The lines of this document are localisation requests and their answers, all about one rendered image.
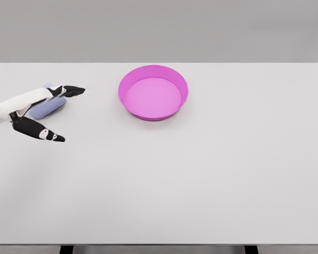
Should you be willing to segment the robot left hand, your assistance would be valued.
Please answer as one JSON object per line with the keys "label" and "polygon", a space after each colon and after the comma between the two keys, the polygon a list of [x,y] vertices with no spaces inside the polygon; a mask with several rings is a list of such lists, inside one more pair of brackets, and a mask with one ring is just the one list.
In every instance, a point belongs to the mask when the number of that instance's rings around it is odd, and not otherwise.
{"label": "robot left hand", "polygon": [[65,142],[65,138],[54,133],[39,122],[26,117],[28,110],[55,98],[74,97],[85,92],[85,88],[77,86],[41,87],[33,91],[14,96],[0,102],[0,125],[11,123],[12,128],[38,140]]}

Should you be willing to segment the lavender blue cup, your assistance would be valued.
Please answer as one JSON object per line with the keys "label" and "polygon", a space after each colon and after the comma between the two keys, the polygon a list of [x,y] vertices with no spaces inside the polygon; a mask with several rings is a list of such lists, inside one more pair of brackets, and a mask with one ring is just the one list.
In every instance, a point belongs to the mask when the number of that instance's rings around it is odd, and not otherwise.
{"label": "lavender blue cup", "polygon": [[64,98],[66,91],[64,85],[54,86],[52,83],[46,83],[41,88],[27,92],[27,113],[35,120],[53,113],[67,102]]}

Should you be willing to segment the pink round plate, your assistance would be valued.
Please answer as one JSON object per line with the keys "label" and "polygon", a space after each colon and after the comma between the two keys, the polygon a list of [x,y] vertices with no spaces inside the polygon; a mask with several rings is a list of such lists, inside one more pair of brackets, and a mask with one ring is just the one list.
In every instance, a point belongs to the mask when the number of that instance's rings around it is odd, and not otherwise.
{"label": "pink round plate", "polygon": [[123,77],[118,87],[124,108],[133,116],[152,122],[173,116],[183,107],[188,95],[186,79],[163,65],[137,67]]}

